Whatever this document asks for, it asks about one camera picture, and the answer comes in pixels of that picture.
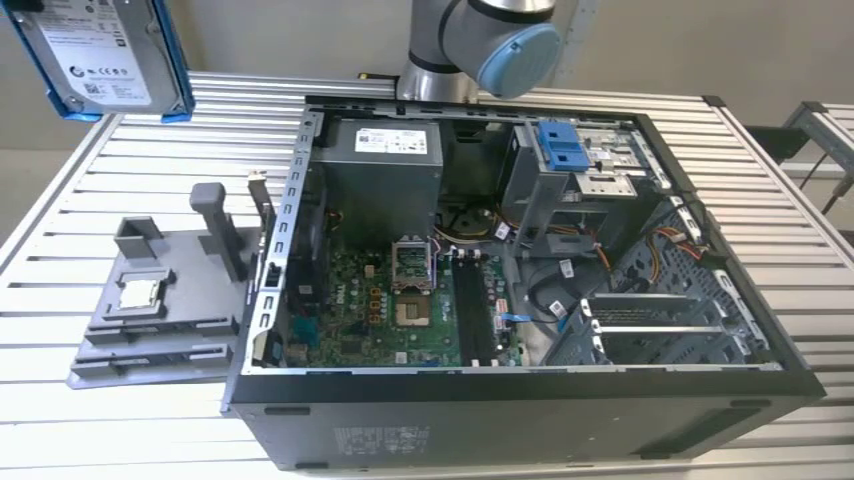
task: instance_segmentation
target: green circuit board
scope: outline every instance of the green circuit board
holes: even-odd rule
[[[329,259],[328,299],[318,317],[296,317],[288,364],[318,367],[459,367],[460,347],[453,304],[451,257],[439,256],[435,288],[395,295],[391,252],[334,248]],[[507,301],[500,262],[483,262],[489,314]],[[519,365],[519,340],[497,355],[499,364]]]

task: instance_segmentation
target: metal rack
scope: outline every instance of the metal rack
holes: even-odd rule
[[[824,151],[815,169],[830,157],[844,172],[822,208],[826,215],[854,185],[854,105],[803,102],[783,125],[783,128],[791,127],[800,129]]]
[[[0,249],[0,468],[68,475],[286,478],[237,419],[218,418],[222,384],[72,391],[62,384],[94,310],[122,216],[202,228],[192,185],[221,181],[236,226],[258,219],[245,177],[281,193],[306,94],[391,98],[388,81],[196,73],[193,121],[109,117],[92,129]],[[495,100],[480,95],[480,102]],[[692,462],[385,473],[525,478],[847,478],[854,471],[854,252],[728,109],[700,97],[535,90],[519,105],[645,113],[680,160],[765,301],[828,396]]]

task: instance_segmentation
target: light blue cap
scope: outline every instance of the light blue cap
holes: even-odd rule
[[[495,49],[477,72],[477,84],[499,98],[517,97],[548,73],[559,50],[560,34],[553,25],[532,25]]]

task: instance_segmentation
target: motherboard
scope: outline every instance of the motherboard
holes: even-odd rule
[[[491,364],[521,364],[515,325],[501,319],[508,295],[497,257],[431,253],[431,244],[423,246],[407,242],[384,252],[332,247],[328,295],[316,315],[293,316],[288,365],[459,367],[484,352]],[[427,267],[419,266],[420,252]],[[473,275],[456,278],[460,268]],[[401,277],[425,278],[427,284],[400,289]],[[465,298],[457,298],[460,291]]]

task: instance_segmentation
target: hard drive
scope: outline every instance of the hard drive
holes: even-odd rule
[[[164,0],[0,0],[58,115],[189,119],[194,102]]]

